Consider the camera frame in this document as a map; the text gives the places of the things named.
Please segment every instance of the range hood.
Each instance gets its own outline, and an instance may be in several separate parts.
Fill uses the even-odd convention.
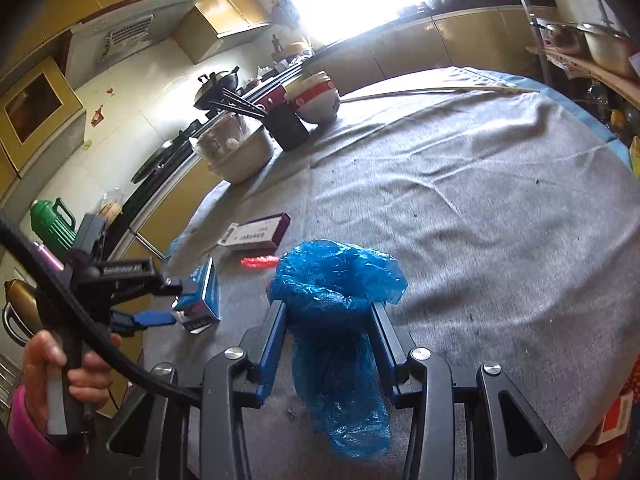
[[[165,40],[197,0],[137,0],[71,27],[65,78],[77,89],[120,60]]]

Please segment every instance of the human hand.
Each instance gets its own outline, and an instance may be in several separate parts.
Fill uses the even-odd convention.
[[[111,334],[111,342],[120,348],[122,339]],[[42,433],[47,431],[47,367],[62,368],[66,355],[62,347],[46,330],[40,330],[24,348],[24,400],[34,425]],[[82,368],[69,370],[66,375],[69,392],[81,402],[93,402],[101,408],[109,398],[111,367],[95,352],[90,351],[82,359]]]

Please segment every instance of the black cable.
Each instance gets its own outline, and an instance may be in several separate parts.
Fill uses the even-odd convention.
[[[120,411],[120,407],[119,407],[118,403],[116,402],[115,397],[113,397],[113,394],[111,393],[111,388],[109,388],[109,398],[111,399],[111,402],[113,402],[113,405],[116,407],[116,411],[119,412]]]
[[[34,245],[4,213],[0,213],[0,244],[14,256],[24,269],[36,280],[47,299],[56,307],[82,339],[111,367],[146,391],[168,399],[200,407],[200,397],[190,390],[180,388],[159,379],[144,368],[132,362],[102,333],[94,320],[87,314],[78,299],[60,283],[58,277],[41,260]]]

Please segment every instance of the gray tablecloth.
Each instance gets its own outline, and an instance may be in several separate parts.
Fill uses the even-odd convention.
[[[456,70],[424,75],[426,86],[482,84]],[[629,169],[540,94],[343,104],[338,120],[302,147],[276,150],[260,175],[206,197],[168,270],[187,275],[211,252],[222,321],[197,336],[181,326],[149,330],[145,365],[204,363],[262,323],[271,274],[244,270],[240,254],[214,245],[231,222],[284,211],[292,222],[278,254],[328,238],[395,255],[409,287],[388,306],[392,322],[450,364],[501,363],[571,454],[640,348],[639,204]],[[295,395],[287,339],[271,397],[263,409],[245,410],[254,478],[397,479],[410,414],[391,408],[390,416],[388,455],[372,463],[335,456],[324,436],[312,434]],[[196,470],[197,433],[192,427]]]

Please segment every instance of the pink sleeve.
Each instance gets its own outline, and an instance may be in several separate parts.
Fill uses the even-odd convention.
[[[14,393],[9,435],[39,480],[71,478],[82,461],[81,454],[62,455],[33,425],[24,403],[24,386]]]

